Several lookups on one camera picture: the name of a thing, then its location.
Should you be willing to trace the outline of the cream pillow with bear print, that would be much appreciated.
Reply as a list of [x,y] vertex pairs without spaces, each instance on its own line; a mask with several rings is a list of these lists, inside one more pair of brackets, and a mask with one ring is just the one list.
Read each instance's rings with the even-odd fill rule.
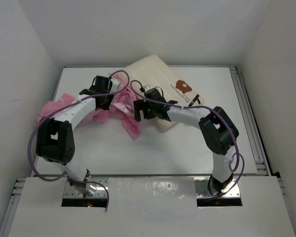
[[138,80],[142,85],[159,86],[166,101],[176,100],[180,105],[204,105],[202,96],[187,80],[182,79],[157,55],[150,55],[124,68],[130,79]]

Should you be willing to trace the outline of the pink pillowcase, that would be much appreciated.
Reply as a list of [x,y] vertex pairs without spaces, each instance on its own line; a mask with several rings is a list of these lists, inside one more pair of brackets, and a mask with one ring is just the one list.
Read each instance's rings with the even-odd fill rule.
[[[121,125],[126,132],[132,139],[136,140],[141,134],[141,128],[139,122],[134,119],[133,102],[135,99],[135,94],[128,88],[114,96],[108,111],[99,109],[90,112],[78,125],[83,126],[92,122],[104,123],[108,118],[117,116],[121,119]],[[75,102],[74,96],[63,93],[58,101],[49,101],[42,107],[37,120],[40,121],[46,115],[73,102]]]

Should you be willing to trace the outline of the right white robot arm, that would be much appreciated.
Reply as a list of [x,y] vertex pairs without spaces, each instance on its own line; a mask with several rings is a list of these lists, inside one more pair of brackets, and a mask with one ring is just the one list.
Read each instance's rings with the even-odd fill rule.
[[193,126],[202,132],[209,150],[213,153],[211,185],[221,194],[232,181],[240,161],[236,139],[239,131],[221,107],[181,107],[177,101],[166,101],[159,90],[149,86],[141,87],[142,99],[134,102],[136,121],[158,118],[169,122],[180,122]]

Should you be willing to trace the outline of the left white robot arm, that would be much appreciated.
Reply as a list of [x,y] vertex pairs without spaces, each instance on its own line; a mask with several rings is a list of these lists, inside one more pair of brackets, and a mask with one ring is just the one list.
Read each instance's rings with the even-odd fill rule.
[[39,127],[37,155],[71,179],[83,182],[88,170],[74,158],[74,129],[96,109],[108,110],[119,86],[118,79],[96,76],[89,89],[83,89],[69,108],[46,119]]

